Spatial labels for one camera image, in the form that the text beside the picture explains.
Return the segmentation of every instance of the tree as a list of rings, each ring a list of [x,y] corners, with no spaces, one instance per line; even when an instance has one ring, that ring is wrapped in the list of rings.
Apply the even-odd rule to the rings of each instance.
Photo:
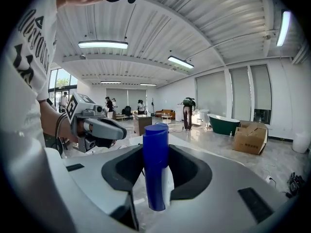
[[[65,86],[65,85],[69,85],[69,79],[68,78],[56,80],[56,87]]]

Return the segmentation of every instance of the wooden cabinet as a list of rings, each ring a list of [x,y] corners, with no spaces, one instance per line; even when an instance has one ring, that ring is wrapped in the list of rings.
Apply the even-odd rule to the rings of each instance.
[[[145,134],[145,127],[152,125],[152,117],[146,115],[134,116],[134,132],[139,136]]]

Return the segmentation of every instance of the brown sofa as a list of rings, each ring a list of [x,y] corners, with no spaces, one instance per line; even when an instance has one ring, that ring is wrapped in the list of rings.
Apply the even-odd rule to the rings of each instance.
[[[170,114],[172,116],[172,119],[175,119],[175,112],[171,112],[172,110],[161,110],[161,111],[156,111],[155,116],[156,117],[161,117],[163,114]]]

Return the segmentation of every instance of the black rectangular slot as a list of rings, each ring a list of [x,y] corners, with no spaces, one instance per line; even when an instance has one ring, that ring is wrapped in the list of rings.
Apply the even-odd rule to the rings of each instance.
[[[82,165],[82,164],[74,164],[74,165],[71,165],[71,166],[67,166],[66,168],[67,168],[68,172],[71,172],[71,171],[74,171],[74,170],[78,170],[78,169],[84,168],[84,165]]]
[[[247,208],[254,216],[257,223],[264,221],[273,211],[267,203],[258,195],[258,193],[251,187],[238,190],[239,195],[245,202]]]

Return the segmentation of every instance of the backpack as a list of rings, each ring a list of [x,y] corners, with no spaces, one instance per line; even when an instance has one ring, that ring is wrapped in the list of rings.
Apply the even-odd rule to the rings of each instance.
[[[185,98],[183,104],[184,106],[192,106],[192,98]]]

